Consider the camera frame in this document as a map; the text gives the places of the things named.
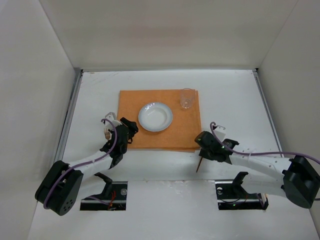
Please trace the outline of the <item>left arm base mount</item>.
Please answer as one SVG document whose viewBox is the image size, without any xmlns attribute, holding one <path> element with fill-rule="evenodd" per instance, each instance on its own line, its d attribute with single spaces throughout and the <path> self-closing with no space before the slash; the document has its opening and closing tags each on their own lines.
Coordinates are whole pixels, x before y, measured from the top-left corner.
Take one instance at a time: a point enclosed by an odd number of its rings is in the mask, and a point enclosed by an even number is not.
<svg viewBox="0 0 320 240">
<path fill-rule="evenodd" d="M 127 181 L 113 181 L 98 172 L 82 187 L 89 190 L 89 196 L 80 201 L 80 211 L 125 211 L 127 208 Z"/>
</svg>

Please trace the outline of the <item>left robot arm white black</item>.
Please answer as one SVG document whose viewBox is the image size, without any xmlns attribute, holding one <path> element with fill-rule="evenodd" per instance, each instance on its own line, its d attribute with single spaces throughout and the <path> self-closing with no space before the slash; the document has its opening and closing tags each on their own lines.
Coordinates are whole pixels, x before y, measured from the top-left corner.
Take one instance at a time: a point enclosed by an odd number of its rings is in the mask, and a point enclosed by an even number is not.
<svg viewBox="0 0 320 240">
<path fill-rule="evenodd" d="M 95 154 L 66 163 L 55 162 L 35 192 L 35 199 L 44 209 L 59 216 L 70 211 L 77 198 L 96 200 L 114 210 L 113 202 L 120 192 L 103 171 L 114 168 L 138 133 L 137 123 L 124 117 L 116 120 L 112 113 L 101 120 L 106 143 Z"/>
</svg>

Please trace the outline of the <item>orange cloth placemat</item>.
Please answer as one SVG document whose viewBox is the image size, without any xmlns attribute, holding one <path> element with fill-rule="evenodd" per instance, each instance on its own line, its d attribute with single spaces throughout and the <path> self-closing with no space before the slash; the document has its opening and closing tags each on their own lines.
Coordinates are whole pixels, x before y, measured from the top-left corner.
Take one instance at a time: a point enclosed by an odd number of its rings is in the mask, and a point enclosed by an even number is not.
<svg viewBox="0 0 320 240">
<path fill-rule="evenodd" d="M 130 149 L 162 149 L 179 152 L 194 152 L 199 149 L 196 136 L 202 132 L 199 107 L 199 92 L 191 108 L 184 109 L 180 104 L 180 89 L 161 90 L 121 90 L 117 118 L 122 117 L 136 122 L 138 133 L 133 137 Z M 148 103 L 159 102 L 167 105 L 173 113 L 173 121 L 168 128 L 160 132 L 145 130 L 138 121 L 139 111 Z"/>
</svg>

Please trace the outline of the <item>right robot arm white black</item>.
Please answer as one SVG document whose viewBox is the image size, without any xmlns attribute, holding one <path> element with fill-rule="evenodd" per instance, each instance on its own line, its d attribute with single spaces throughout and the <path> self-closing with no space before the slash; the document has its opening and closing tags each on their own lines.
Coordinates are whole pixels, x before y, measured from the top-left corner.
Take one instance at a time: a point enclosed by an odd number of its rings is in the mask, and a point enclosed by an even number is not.
<svg viewBox="0 0 320 240">
<path fill-rule="evenodd" d="M 242 195 L 269 194 L 287 198 L 304 209 L 312 207 L 320 189 L 320 176 L 306 157 L 297 153 L 292 158 L 279 153 L 261 155 L 235 140 L 219 140 L 208 131 L 201 132 L 194 141 L 204 159 L 259 172 L 254 175 L 241 171 L 236 175 L 231 183 L 236 199 Z"/>
</svg>

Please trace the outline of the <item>white round plate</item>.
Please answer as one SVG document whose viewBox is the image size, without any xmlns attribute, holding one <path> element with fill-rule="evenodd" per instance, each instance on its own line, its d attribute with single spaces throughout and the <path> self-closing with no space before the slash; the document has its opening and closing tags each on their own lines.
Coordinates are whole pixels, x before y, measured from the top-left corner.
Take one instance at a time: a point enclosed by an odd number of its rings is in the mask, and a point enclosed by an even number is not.
<svg viewBox="0 0 320 240">
<path fill-rule="evenodd" d="M 147 103 L 138 114 L 139 124 L 149 132 L 161 132 L 167 129 L 172 121 L 172 110 L 161 102 Z"/>
</svg>

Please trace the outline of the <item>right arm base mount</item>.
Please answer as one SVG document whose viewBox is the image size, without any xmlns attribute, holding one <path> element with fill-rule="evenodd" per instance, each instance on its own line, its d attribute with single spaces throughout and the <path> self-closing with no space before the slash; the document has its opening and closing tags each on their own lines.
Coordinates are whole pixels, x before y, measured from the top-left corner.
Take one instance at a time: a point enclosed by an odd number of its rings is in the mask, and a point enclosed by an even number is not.
<svg viewBox="0 0 320 240">
<path fill-rule="evenodd" d="M 269 206 L 268 197 L 261 193 L 248 193 L 242 187 L 248 172 L 240 172 L 234 179 L 215 181 L 217 205 L 220 211 L 262 210 Z"/>
</svg>

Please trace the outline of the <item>clear drinking glass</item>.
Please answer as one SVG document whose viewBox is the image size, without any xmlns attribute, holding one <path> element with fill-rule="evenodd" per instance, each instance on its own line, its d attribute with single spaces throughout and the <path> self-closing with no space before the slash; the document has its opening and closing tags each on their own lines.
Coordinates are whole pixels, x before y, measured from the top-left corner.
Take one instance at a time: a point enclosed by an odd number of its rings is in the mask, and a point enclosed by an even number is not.
<svg viewBox="0 0 320 240">
<path fill-rule="evenodd" d="M 183 88 L 180 90 L 180 105 L 184 109 L 189 109 L 193 106 L 196 97 L 196 90 L 191 88 Z"/>
</svg>

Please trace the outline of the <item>copper spoon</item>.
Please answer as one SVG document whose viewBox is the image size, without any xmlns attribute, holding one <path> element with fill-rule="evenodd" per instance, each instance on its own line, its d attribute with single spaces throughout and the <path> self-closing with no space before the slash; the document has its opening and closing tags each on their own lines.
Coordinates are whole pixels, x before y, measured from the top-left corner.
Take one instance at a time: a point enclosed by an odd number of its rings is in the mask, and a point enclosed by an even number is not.
<svg viewBox="0 0 320 240">
<path fill-rule="evenodd" d="M 198 163 L 198 165 L 197 165 L 196 173 L 199 171 L 199 168 L 200 168 L 200 166 L 201 166 L 201 163 L 202 163 L 202 159 L 200 159 L 200 161 L 199 161 L 199 163 Z"/>
</svg>

